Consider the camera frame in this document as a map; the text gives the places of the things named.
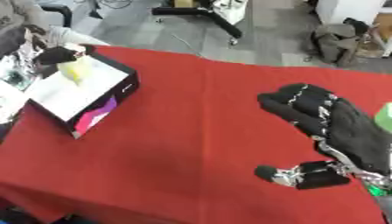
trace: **white wall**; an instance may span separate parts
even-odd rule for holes
[[[386,0],[319,0],[317,12],[324,24],[355,18],[371,25]]]

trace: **caster wheel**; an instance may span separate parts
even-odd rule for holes
[[[304,58],[304,62],[311,62],[312,59],[313,59],[312,56],[307,56],[307,57]]]
[[[236,38],[231,38],[231,39],[228,41],[228,43],[229,43],[231,46],[236,46],[236,45],[238,44],[238,39],[236,39]]]

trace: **box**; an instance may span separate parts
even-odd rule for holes
[[[57,67],[26,92],[30,103],[79,138],[139,87],[137,72],[96,52],[85,56],[91,73],[77,83]]]
[[[392,37],[392,14],[378,14],[374,24],[378,25],[377,30],[384,41],[388,41]]]
[[[192,8],[194,6],[193,0],[174,0],[176,8]]]

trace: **bag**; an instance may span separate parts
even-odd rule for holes
[[[368,29],[365,23],[352,18],[347,18],[343,24],[321,25],[311,33],[306,51],[325,63],[345,67],[353,61],[360,40]]]

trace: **person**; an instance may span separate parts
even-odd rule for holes
[[[42,30],[40,37],[49,47],[63,46],[65,43],[106,46],[107,43],[69,28],[49,25],[44,19],[45,12],[34,0],[0,0],[0,39],[9,31],[22,25],[33,25]]]

